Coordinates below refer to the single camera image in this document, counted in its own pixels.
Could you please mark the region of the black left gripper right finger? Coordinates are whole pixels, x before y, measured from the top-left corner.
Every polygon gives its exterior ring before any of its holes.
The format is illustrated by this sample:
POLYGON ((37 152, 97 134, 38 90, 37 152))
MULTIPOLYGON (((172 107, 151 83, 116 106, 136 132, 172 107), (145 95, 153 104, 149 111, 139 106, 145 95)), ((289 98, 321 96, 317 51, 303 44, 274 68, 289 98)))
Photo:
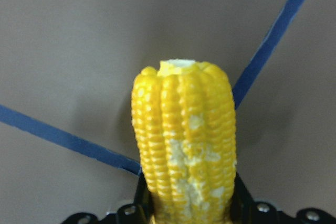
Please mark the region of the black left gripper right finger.
POLYGON ((240 175, 236 173, 234 193, 229 208, 232 223, 249 223, 250 207, 254 202, 240 175))

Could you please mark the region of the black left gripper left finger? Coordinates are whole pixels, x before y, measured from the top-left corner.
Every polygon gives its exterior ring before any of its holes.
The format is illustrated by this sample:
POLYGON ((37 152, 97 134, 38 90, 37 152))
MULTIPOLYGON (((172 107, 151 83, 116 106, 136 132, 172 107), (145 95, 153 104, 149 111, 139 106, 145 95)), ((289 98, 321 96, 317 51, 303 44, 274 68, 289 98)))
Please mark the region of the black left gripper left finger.
POLYGON ((139 176, 132 208, 137 223, 153 223, 154 204, 144 174, 139 176))

